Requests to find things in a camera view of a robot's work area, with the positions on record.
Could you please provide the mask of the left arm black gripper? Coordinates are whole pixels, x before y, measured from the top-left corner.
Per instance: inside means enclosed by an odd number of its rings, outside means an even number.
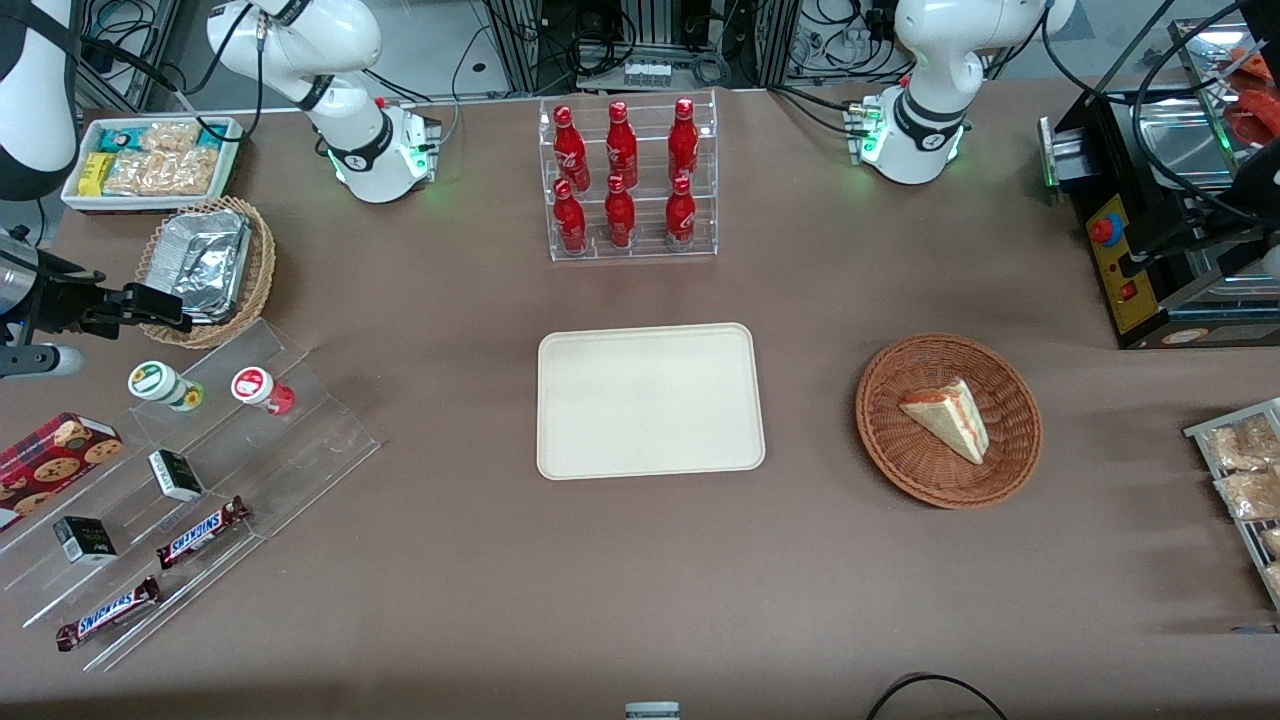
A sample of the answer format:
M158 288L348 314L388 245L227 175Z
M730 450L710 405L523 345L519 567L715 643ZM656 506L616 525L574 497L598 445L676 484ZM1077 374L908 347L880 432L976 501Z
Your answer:
M1254 151L1238 169L1225 204L1233 213L1201 200L1183 200L1184 222L1130 222L1124 228L1128 251L1124 277L1137 278L1153 264L1183 260L1185 252L1224 242L1265 241L1277 247L1279 149Z

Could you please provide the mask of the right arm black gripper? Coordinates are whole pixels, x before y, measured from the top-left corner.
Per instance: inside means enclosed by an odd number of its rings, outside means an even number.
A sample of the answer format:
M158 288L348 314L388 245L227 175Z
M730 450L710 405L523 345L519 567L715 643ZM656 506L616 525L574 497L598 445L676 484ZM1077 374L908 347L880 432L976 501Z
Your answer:
M141 283L122 293L100 286L106 277L12 237L1 240L4 343L28 343L35 331L119 337L128 325L157 325L189 333L193 320L182 299Z

